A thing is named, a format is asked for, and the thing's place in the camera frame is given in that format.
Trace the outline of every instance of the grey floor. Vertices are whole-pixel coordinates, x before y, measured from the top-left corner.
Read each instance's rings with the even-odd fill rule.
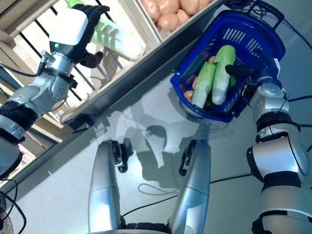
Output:
[[[277,0],[267,2],[278,7],[312,41],[312,19],[306,10],[312,7],[311,1],[286,0],[280,5]],[[311,94],[311,50],[284,24],[277,31],[287,48],[280,74],[284,87],[292,98]],[[88,232],[91,171],[97,147],[104,140],[132,145],[128,172],[117,173],[122,214],[177,193],[182,182],[177,172],[180,157],[191,139],[208,138],[212,181],[250,172],[245,155],[256,134],[251,109],[246,108],[228,124],[189,118],[178,104],[170,77],[171,74],[161,74],[147,78],[105,111],[94,127],[22,182],[29,187],[37,184],[18,200],[27,217],[25,234]],[[294,121],[311,123],[311,100],[292,103],[290,112]],[[301,140],[306,148],[312,144],[311,129],[302,130]],[[251,176],[211,185],[205,233],[250,234],[261,188],[262,184]],[[174,198],[136,211],[126,216],[126,221],[166,222],[175,201]],[[22,220],[16,211],[10,216],[17,233]]]

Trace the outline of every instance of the blue plastic basket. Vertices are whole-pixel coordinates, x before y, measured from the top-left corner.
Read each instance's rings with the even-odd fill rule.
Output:
[[[267,12],[275,15],[278,19],[276,25],[271,27],[263,20],[250,15],[255,5],[265,8]],[[225,102],[210,110],[192,105],[183,93],[192,90],[192,83],[203,63],[210,56],[216,55],[223,45],[231,45],[236,49],[234,65],[255,64],[257,54],[255,54],[254,49],[256,48],[281,60],[285,54],[285,47],[275,29],[283,18],[282,13],[262,1],[256,1],[247,13],[222,11],[203,33],[202,38],[171,78],[171,83],[183,110],[194,117],[210,118],[223,122],[230,122],[233,117],[239,116],[247,105],[241,94],[246,81],[250,79],[249,77],[236,77],[236,86],[228,90]],[[249,97],[244,97],[249,100],[252,95],[253,93],[249,94]]]

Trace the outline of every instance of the wire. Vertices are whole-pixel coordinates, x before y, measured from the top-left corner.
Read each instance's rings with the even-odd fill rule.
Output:
[[[139,209],[142,209],[142,208],[145,208],[145,207],[148,207],[148,206],[152,206],[152,205],[156,205],[156,204],[158,204],[158,203],[161,203],[161,202],[163,202],[163,201],[167,201],[167,200],[172,199],[172,198],[174,198],[174,197],[177,197],[177,195],[171,196],[171,197],[169,197],[169,198],[166,198],[166,199],[163,199],[163,200],[161,200],[161,201],[154,202],[154,203],[151,203],[151,204],[148,204],[148,205],[145,205],[145,206],[137,207],[137,208],[135,208],[135,209],[133,209],[133,210],[131,210],[131,211],[125,213],[122,217],[125,217],[126,215],[128,215],[128,214],[130,214],[130,213],[132,213],[132,212],[134,212],[134,211],[137,211],[137,210],[139,210]]]
[[[302,96],[302,97],[288,99],[288,102],[299,101],[299,100],[304,100],[304,99],[308,99],[308,98],[312,98],[312,95],[306,95],[306,96]]]
[[[307,149],[307,152],[309,152],[312,149],[312,145]]]
[[[243,178],[243,177],[247,177],[247,176],[252,176],[253,174],[244,174],[244,175],[237,175],[237,176],[232,176],[232,177],[229,177],[229,178],[224,178],[224,179],[218,179],[218,180],[215,180],[215,181],[212,181],[210,182],[210,184],[214,184],[214,183],[217,183],[217,182],[221,182],[221,181],[225,181],[225,180],[230,180],[230,179],[237,179],[237,178]]]
[[[285,105],[286,101],[289,99],[291,95],[289,94],[288,97],[285,99],[285,101],[283,102],[283,105],[281,106],[281,108],[279,108],[278,112],[280,112],[283,108],[283,106]]]
[[[11,67],[8,67],[7,65],[2,64],[2,63],[0,63],[0,66],[10,70],[11,72],[20,74],[22,76],[27,76],[27,77],[37,77],[37,76],[39,76],[39,74],[27,74],[27,73],[24,73],[24,72],[20,72],[20,71],[15,70],[15,69],[13,69]]]
[[[8,199],[10,202],[12,202],[12,203],[15,205],[16,209],[19,211],[21,217],[23,218],[23,221],[24,221],[23,226],[22,226],[21,230],[18,232],[18,234],[21,234],[22,231],[25,229],[26,223],[27,223],[25,214],[23,213],[23,211],[21,210],[21,208],[18,206],[18,204],[17,204],[15,201],[13,201],[7,194],[5,194],[5,193],[2,192],[2,191],[0,191],[0,194],[1,194],[2,196],[4,196],[6,199]]]
[[[295,127],[299,127],[299,128],[312,128],[312,124],[293,124],[293,126]]]
[[[7,95],[7,93],[0,87],[0,90],[1,90],[1,92],[3,92],[3,94],[7,97],[7,98],[10,98],[8,95]]]
[[[310,49],[312,49],[312,45],[308,42],[308,40],[305,39],[305,37],[304,37],[301,33],[299,33],[299,32],[291,25],[291,23],[289,23],[286,19],[284,19],[284,21],[286,22],[286,24],[288,24],[288,26],[289,26],[295,33],[298,34],[298,36],[301,37],[301,39],[304,40],[304,42],[310,47]]]
[[[17,196],[18,196],[18,183],[16,182],[16,180],[14,180],[14,179],[0,179],[0,180],[1,180],[1,181],[14,181],[14,183],[15,183],[14,201],[16,202],[16,198],[17,198]],[[11,213],[13,207],[14,207],[14,204],[12,204],[12,206],[11,206],[11,208],[10,208],[8,214],[7,214],[6,217],[4,217],[2,220],[5,220],[5,219],[10,215],[10,213]]]
[[[162,194],[152,194],[152,193],[144,192],[144,191],[141,190],[141,187],[142,187],[143,185],[146,185],[146,186],[149,186],[149,187],[151,187],[151,188],[153,188],[153,189],[156,189],[156,190],[158,190],[158,191],[161,191]],[[168,191],[162,190],[162,189],[160,189],[160,188],[157,188],[157,187],[155,187],[155,186],[153,186],[153,185],[146,184],[146,183],[142,183],[142,184],[140,184],[140,185],[137,187],[137,190],[138,190],[139,192],[141,192],[141,193],[143,193],[143,194],[147,194],[147,195],[165,195],[165,194],[177,194],[178,192],[176,192],[176,191],[179,190],[179,188],[174,189],[172,192],[168,192]]]
[[[67,100],[67,98],[64,99],[64,101],[63,101],[58,107],[52,109],[51,111],[55,111],[55,110],[57,110],[58,108],[60,108],[62,105],[64,105],[64,103],[66,102],[66,100]]]
[[[230,180],[230,179],[236,179],[236,178],[247,177],[247,176],[252,176],[252,174],[244,174],[244,175],[232,176],[232,177],[224,178],[224,179],[218,179],[218,180],[215,180],[215,181],[210,182],[210,184],[214,184],[214,183],[217,183],[217,182],[221,182],[221,181],[225,181],[225,180]],[[152,206],[152,205],[159,204],[159,203],[161,203],[161,202],[163,202],[163,201],[167,201],[167,200],[172,199],[172,198],[175,198],[175,197],[177,197],[177,196],[178,196],[178,195],[171,196],[171,197],[166,198],[166,199],[163,199],[163,200],[161,200],[161,201],[157,201],[157,202],[154,202],[154,203],[145,205],[145,206],[137,207],[137,208],[135,208],[135,209],[133,209],[133,210],[131,210],[131,211],[125,213],[124,215],[122,215],[122,217],[125,217],[126,215],[128,215],[128,214],[130,214],[130,213],[132,213],[132,212],[134,212],[134,211],[137,211],[137,210],[139,210],[139,209],[142,209],[142,208],[145,208],[145,207],[148,207],[148,206]]]

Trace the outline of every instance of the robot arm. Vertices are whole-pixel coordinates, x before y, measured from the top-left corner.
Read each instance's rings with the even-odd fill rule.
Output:
[[[288,113],[285,90],[277,80],[276,59],[259,52],[256,69],[227,67],[229,74],[256,76],[260,86],[249,105],[257,125],[256,144],[247,150],[252,174],[263,182],[253,234],[309,234],[312,230],[312,193],[302,189],[310,161],[299,141],[299,129]]]
[[[0,107],[0,178],[8,176],[20,163],[17,144],[25,140],[26,131],[36,120],[67,97],[70,87],[77,83],[71,75],[75,64],[93,68],[101,61],[102,53],[86,51],[100,15],[107,6],[77,4],[59,12],[50,35],[50,51],[42,52],[38,76],[28,86],[18,89]]]

